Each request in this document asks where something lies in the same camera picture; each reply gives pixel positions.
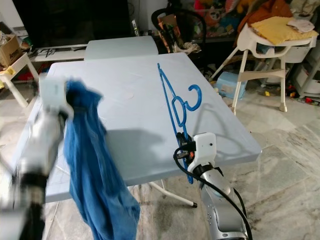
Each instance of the light blue table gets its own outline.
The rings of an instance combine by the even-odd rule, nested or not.
[[[84,60],[158,55],[152,36],[133,36],[89,41]]]
[[[175,93],[191,106],[197,94],[188,87],[197,84],[201,88],[202,104],[198,110],[187,112],[186,127],[190,135],[216,134],[216,167],[257,159],[261,147],[184,53],[59,62],[51,66],[48,75],[82,79],[87,87],[104,95],[98,114],[108,131],[107,144],[124,181],[132,186],[184,174],[173,160],[178,145],[157,63]],[[38,98],[29,122],[35,120],[41,106]],[[28,134],[26,126],[15,161]],[[62,150],[61,145],[46,190],[47,202],[70,198],[69,168]]]

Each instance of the floor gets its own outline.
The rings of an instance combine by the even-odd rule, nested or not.
[[[21,86],[31,99],[30,87]],[[227,105],[231,100],[224,98]],[[320,107],[286,99],[288,112],[278,110],[278,96],[249,89],[238,102],[237,117],[263,148],[256,162],[222,168],[240,192],[255,240],[320,239]],[[0,151],[10,161],[32,102],[21,109],[10,93],[0,94]],[[0,189],[7,187],[0,171]],[[164,179],[167,190],[200,203],[197,184],[185,176]],[[137,240],[207,240],[204,207],[190,208],[163,197],[148,184],[130,188],[140,202]],[[45,206],[47,240],[91,240],[73,200]]]

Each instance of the blue shirt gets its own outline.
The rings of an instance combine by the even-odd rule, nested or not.
[[[74,109],[73,120],[66,122],[63,150],[70,194],[95,240],[135,240],[140,205],[107,148],[107,132],[97,111],[101,97],[80,81],[67,82],[67,100]]]

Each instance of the stuffed toy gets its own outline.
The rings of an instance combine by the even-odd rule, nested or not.
[[[207,26],[209,27],[218,27],[219,21],[224,17],[224,11],[221,9],[215,9],[213,6],[210,10],[205,14],[204,20]]]
[[[201,11],[201,10],[209,9],[212,6],[213,1],[214,0],[195,0],[193,5],[194,10],[196,10],[198,14],[204,17],[205,11]]]
[[[238,14],[242,14],[245,10],[248,10],[250,5],[254,2],[255,0],[240,0],[238,2],[238,5],[236,6],[236,11]]]

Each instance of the blue plastic hanger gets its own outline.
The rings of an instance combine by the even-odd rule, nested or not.
[[[174,112],[174,115],[175,115],[176,122],[177,122],[178,126],[183,129],[183,135],[184,135],[185,139],[188,140],[189,136],[188,136],[188,132],[187,132],[187,128],[186,128],[187,109],[189,111],[193,112],[193,111],[195,111],[196,109],[199,108],[199,106],[201,104],[201,101],[202,101],[201,89],[196,84],[193,84],[193,85],[189,86],[189,88],[188,88],[189,91],[192,91],[193,89],[195,89],[197,94],[198,94],[198,99],[197,99],[196,104],[194,106],[190,106],[188,101],[183,101],[180,96],[176,95],[176,93],[175,93],[174,89],[172,88],[167,76],[165,75],[164,71],[160,68],[160,64],[159,63],[158,63],[158,70],[159,70],[159,74],[160,74],[160,78],[161,78],[161,82],[162,82],[162,87],[163,87],[163,91],[164,91],[164,96],[165,96],[166,104],[167,104],[167,107],[168,107],[168,110],[169,110],[169,115],[170,115],[170,119],[171,119],[171,123],[172,123],[174,134],[175,134],[175,136],[177,136],[177,129],[176,129],[176,124],[175,124],[175,121],[174,121],[174,117],[173,117],[172,112],[171,112],[171,107],[170,107],[169,100],[168,100],[168,95],[167,95],[167,91],[166,91],[166,87],[165,87],[165,82],[168,85],[168,87],[170,89],[170,92],[171,92],[171,94],[173,96],[173,98],[171,100],[171,105],[172,105],[172,108],[173,108],[173,112]],[[182,107],[182,112],[183,112],[182,121],[180,121],[180,118],[179,118],[178,113],[177,113],[177,109],[176,109],[176,105],[175,105],[176,101],[178,101],[181,104],[181,107]],[[188,165],[187,165],[187,162],[186,162],[185,158],[183,159],[183,165],[184,165],[185,169],[188,169]],[[189,181],[190,184],[194,183],[194,179],[191,176],[188,175],[187,178],[188,178],[188,181]]]

